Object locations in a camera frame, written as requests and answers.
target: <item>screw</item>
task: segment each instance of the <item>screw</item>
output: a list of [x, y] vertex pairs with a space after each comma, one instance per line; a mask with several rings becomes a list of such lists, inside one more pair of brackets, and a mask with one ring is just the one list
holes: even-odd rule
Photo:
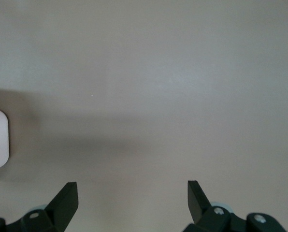
[[219, 214], [219, 215], [225, 214], [225, 212], [223, 212], [222, 208], [219, 208], [219, 207], [215, 208], [215, 209], [214, 209], [214, 212], [215, 212], [216, 214]]
[[36, 218], [36, 217], [38, 217], [39, 216], [39, 213], [33, 213], [33, 214], [31, 214], [30, 216], [29, 216], [29, 218], [30, 219], [33, 219], [33, 218]]
[[256, 214], [256, 215], [254, 216], [254, 218], [255, 218], [255, 220], [256, 220], [257, 222], [260, 222], [260, 223], [265, 223], [265, 222], [266, 222], [264, 216], [262, 216], [262, 215]]

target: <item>gray surface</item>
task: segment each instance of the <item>gray surface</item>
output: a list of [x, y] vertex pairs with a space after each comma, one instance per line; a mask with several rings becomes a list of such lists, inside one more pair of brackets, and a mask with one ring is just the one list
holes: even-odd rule
[[288, 0], [0, 0], [12, 222], [77, 181], [72, 231], [181, 231], [187, 181], [288, 230]]

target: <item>black plastic bracket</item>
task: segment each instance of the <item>black plastic bracket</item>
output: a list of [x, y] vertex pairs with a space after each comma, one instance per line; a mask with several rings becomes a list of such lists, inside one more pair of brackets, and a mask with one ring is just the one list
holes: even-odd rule
[[9, 225], [0, 218], [0, 232], [64, 232], [77, 208], [77, 184], [69, 182], [44, 210], [30, 211]]
[[188, 206], [194, 224], [183, 232], [286, 232], [270, 215], [251, 213], [246, 220], [219, 206], [211, 206], [197, 181], [188, 181]]

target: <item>white tabletop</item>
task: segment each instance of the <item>white tabletop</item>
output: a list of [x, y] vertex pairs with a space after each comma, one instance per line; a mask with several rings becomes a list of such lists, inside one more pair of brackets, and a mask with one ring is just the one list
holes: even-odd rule
[[288, 230], [288, 0], [0, 0], [11, 223], [77, 181], [67, 232], [180, 232], [187, 181]]

